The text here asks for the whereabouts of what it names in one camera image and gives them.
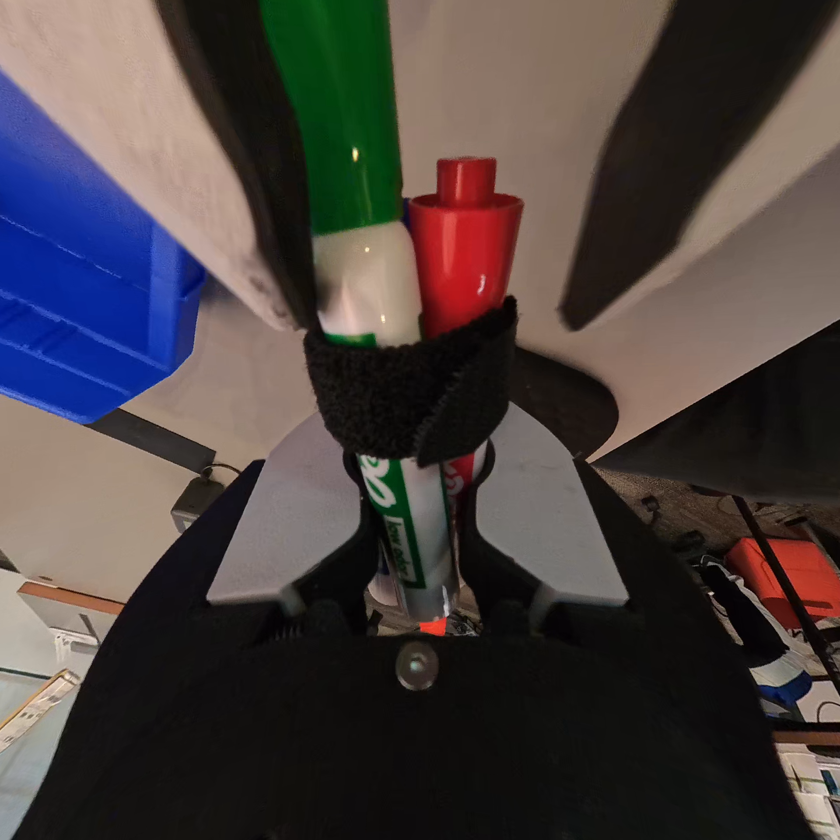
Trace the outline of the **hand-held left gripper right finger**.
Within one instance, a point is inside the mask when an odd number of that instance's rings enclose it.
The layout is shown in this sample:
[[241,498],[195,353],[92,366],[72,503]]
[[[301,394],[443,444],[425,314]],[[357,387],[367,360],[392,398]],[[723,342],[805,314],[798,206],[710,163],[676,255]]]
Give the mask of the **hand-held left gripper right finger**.
[[461,574],[479,614],[501,602],[622,607],[627,588],[570,451],[511,403],[461,514]]

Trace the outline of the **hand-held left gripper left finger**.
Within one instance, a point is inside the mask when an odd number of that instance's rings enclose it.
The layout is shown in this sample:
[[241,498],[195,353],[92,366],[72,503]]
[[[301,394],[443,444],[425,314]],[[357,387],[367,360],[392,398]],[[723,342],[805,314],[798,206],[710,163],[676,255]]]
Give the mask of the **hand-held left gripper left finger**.
[[279,605],[289,617],[320,599],[354,601],[378,571],[366,496],[321,416],[272,450],[206,594],[215,606]]

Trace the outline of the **black power adapter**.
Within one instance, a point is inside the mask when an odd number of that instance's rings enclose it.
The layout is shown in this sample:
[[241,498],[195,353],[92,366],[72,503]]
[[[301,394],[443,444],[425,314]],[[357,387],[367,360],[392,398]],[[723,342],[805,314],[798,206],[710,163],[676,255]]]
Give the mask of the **black power adapter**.
[[223,483],[207,476],[192,479],[171,508],[171,518],[178,533],[183,534],[194,524],[225,489]]

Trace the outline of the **red dry-erase marker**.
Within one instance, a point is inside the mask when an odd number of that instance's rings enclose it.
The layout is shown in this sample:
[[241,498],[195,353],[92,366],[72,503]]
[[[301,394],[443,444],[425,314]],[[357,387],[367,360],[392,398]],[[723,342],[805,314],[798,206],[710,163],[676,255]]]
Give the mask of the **red dry-erase marker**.
[[518,320],[508,286],[523,200],[498,192],[497,159],[437,161],[435,192],[407,204],[423,304],[416,352],[434,386],[420,427],[424,463],[444,457],[450,508],[461,518],[508,409]]

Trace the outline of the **orange plastic case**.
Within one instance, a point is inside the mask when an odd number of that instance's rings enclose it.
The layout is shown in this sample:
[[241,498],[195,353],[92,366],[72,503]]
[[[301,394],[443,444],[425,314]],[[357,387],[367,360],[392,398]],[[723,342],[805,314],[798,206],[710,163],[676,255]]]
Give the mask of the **orange plastic case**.
[[[839,580],[823,553],[806,541],[770,539],[769,544],[812,620],[839,617]],[[801,627],[755,539],[739,540],[724,560],[785,630]]]

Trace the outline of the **black stand rod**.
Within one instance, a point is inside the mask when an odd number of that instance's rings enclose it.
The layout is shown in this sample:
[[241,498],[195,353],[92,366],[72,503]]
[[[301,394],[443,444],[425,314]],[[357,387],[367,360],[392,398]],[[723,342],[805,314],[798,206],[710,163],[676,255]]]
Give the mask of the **black stand rod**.
[[839,669],[833,655],[830,652],[823,633],[817,628],[810,614],[807,612],[802,599],[798,595],[782,563],[776,556],[772,546],[770,545],[770,541],[767,539],[759,523],[754,517],[747,501],[734,495],[731,496],[731,498],[740,516],[749,528],[752,537],[755,539],[765,561],[772,570],[773,576],[779,583],[785,598],[791,605],[792,611],[800,621],[801,629],[807,642],[812,647],[815,655],[820,659],[826,670],[827,676],[834,685],[836,691],[839,692]]

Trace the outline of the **blue plastic bin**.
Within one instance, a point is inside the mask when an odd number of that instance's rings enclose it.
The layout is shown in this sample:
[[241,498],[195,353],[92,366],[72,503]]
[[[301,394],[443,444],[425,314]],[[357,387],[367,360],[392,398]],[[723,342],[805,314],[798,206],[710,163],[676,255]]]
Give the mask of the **blue plastic bin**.
[[1,390],[90,424],[193,351],[205,268],[1,76]]

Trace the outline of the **black strip on table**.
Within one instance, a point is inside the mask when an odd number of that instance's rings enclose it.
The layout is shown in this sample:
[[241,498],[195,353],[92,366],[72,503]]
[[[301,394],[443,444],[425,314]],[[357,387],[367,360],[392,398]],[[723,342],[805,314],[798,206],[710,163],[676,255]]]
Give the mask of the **black strip on table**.
[[122,408],[85,423],[84,427],[194,474],[215,462],[215,450]]

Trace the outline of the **green dry-erase marker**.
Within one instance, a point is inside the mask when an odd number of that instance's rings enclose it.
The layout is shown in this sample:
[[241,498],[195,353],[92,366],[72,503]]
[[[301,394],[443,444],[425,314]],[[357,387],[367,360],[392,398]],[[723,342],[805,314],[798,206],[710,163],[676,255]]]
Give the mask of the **green dry-erase marker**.
[[[403,223],[387,2],[259,2],[306,157],[318,320],[341,347],[419,344],[422,302]],[[356,456],[406,614],[440,623],[459,593],[442,469]]]

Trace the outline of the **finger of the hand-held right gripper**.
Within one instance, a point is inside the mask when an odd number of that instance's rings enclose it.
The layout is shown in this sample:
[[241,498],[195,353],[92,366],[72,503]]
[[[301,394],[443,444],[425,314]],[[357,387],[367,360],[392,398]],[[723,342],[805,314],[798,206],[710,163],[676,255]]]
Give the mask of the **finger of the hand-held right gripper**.
[[581,332],[668,284],[838,146],[838,2],[663,2],[582,45],[602,124],[558,316]]
[[2,69],[267,324],[317,320],[301,134],[258,2],[2,2]]

